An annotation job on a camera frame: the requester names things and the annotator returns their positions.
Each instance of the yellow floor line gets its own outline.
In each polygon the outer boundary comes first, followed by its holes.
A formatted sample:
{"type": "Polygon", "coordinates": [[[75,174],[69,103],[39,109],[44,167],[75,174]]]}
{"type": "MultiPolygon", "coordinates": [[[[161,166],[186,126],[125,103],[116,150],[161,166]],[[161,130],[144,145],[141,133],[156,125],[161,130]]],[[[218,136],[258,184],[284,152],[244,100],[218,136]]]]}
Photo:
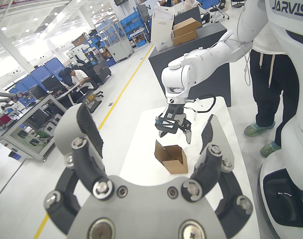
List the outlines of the yellow floor line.
{"type": "MultiPolygon", "coordinates": [[[[103,119],[102,123],[100,124],[100,126],[98,127],[98,130],[100,130],[102,128],[102,126],[104,125],[104,123],[106,122],[107,118],[109,117],[109,115],[111,114],[111,112],[113,111],[113,109],[115,108],[118,100],[121,98],[121,96],[123,95],[124,91],[126,90],[126,88],[128,87],[129,83],[132,81],[133,77],[136,75],[137,71],[139,70],[139,68],[141,67],[142,63],[144,62],[144,60],[146,59],[146,57],[148,56],[150,50],[154,48],[154,44],[151,45],[150,49],[148,50],[147,54],[145,55],[145,57],[142,59],[142,61],[140,62],[139,66],[137,67],[137,69],[135,70],[135,72],[132,74],[131,78],[129,79],[129,81],[127,82],[127,84],[125,85],[125,87],[123,88],[123,90],[121,91],[121,93],[119,94],[119,96],[117,97],[117,99],[115,100],[114,104],[112,105],[111,109],[109,110],[109,112],[107,113],[107,115],[105,116],[105,118],[103,119]]],[[[43,221],[41,222],[39,229],[37,230],[35,236],[33,237],[33,239],[38,239],[46,222],[49,219],[49,215],[46,214],[46,216],[44,217],[43,221]]]]}

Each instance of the white box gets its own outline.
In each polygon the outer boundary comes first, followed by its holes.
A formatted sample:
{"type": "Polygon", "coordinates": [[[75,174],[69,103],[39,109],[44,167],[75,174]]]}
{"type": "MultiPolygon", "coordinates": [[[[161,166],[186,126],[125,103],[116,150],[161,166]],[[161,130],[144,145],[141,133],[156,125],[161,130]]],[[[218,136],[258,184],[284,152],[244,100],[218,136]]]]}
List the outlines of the white box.
{"type": "Polygon", "coordinates": [[[157,51],[164,50],[173,45],[172,25],[174,20],[174,8],[155,6],[151,21],[151,41],[157,51]]]}

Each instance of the floor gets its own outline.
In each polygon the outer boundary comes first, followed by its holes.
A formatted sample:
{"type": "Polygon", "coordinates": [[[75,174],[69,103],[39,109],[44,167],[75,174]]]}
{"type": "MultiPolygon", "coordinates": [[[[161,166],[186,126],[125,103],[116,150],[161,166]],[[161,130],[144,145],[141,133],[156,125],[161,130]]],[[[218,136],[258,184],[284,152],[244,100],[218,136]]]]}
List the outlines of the floor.
{"type": "MultiPolygon", "coordinates": [[[[230,8],[227,11],[230,19],[223,19],[221,23],[226,28],[235,26],[240,11],[241,9],[230,8]]],[[[103,102],[92,115],[104,140],[104,164],[108,175],[120,173],[142,111],[166,105],[161,87],[148,61],[151,52],[152,45],[146,45],[129,59],[113,66],[113,75],[99,88],[104,91],[103,102]],[[110,106],[110,103],[115,102],[115,106],[110,106]]],[[[252,139],[243,136],[244,128],[254,122],[257,112],[252,89],[246,86],[244,81],[244,67],[243,59],[230,64],[232,107],[228,110],[246,164],[252,192],[256,195],[257,173],[263,163],[259,150],[274,139],[275,130],[252,139]]],[[[281,122],[282,110],[280,105],[275,118],[276,124],[281,122]]],[[[3,159],[3,163],[13,163],[12,158],[3,159]]],[[[44,218],[43,208],[44,197],[54,189],[63,169],[63,157],[57,149],[45,163],[36,160],[26,160],[23,163],[0,195],[0,239],[65,238],[50,220],[44,218]]],[[[82,184],[77,185],[75,194],[81,205],[89,195],[82,184]]],[[[256,200],[255,206],[261,238],[273,238],[256,200]]]]}

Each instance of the small cardboard box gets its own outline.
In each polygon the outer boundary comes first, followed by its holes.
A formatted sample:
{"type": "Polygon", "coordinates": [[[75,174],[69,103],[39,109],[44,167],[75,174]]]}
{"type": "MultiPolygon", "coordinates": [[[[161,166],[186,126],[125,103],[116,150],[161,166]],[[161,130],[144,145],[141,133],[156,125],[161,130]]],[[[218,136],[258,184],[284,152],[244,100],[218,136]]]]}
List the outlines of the small cardboard box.
{"type": "Polygon", "coordinates": [[[174,36],[179,37],[191,31],[195,31],[200,25],[201,23],[191,17],[173,26],[174,36]]]}
{"type": "Polygon", "coordinates": [[[196,37],[197,37],[197,30],[194,30],[194,31],[191,31],[189,33],[183,34],[183,35],[178,36],[178,37],[175,36],[172,41],[173,41],[173,44],[175,46],[177,46],[177,45],[182,44],[184,42],[188,42],[192,39],[195,39],[196,37]]]}
{"type": "Polygon", "coordinates": [[[170,174],[188,173],[187,156],[178,145],[163,147],[156,140],[155,157],[170,174]]]}

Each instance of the green sneaker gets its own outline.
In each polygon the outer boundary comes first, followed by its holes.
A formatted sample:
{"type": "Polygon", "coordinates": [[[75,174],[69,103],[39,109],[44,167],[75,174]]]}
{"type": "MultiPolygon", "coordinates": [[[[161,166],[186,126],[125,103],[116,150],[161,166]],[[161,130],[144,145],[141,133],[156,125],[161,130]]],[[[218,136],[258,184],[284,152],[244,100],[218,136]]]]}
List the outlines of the green sneaker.
{"type": "Polygon", "coordinates": [[[281,146],[277,145],[274,141],[272,141],[270,144],[265,145],[263,148],[260,149],[260,154],[264,158],[266,158],[268,155],[281,148],[282,148],[281,146]]]}
{"type": "Polygon", "coordinates": [[[245,128],[244,134],[249,137],[255,137],[260,135],[264,131],[274,128],[274,126],[275,126],[275,122],[273,122],[273,124],[269,127],[260,127],[256,123],[253,123],[245,128]]]}

